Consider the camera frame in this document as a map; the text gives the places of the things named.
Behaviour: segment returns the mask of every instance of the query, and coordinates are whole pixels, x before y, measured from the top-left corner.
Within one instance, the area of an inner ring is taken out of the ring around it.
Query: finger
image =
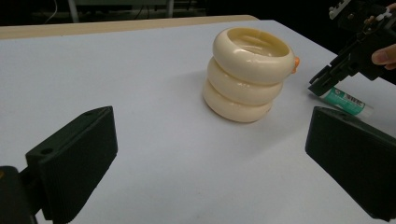
[[[396,63],[396,44],[379,49],[372,55],[374,64],[390,64]]]
[[[387,69],[387,70],[393,70],[395,68],[396,68],[396,63],[390,63],[390,64],[385,65],[385,69]]]
[[[388,6],[389,10],[396,9],[396,3],[392,3]]]

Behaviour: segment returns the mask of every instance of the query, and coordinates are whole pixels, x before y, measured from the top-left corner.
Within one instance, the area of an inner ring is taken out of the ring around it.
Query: white table
[[[277,35],[301,59],[249,124],[213,113],[201,94],[212,41],[234,26]],[[308,81],[334,56],[275,21],[0,40],[0,164],[21,171],[24,154],[67,122],[113,105],[119,154],[72,223],[385,223],[304,151],[313,107],[326,106]],[[356,75],[337,87],[396,135],[392,84]]]

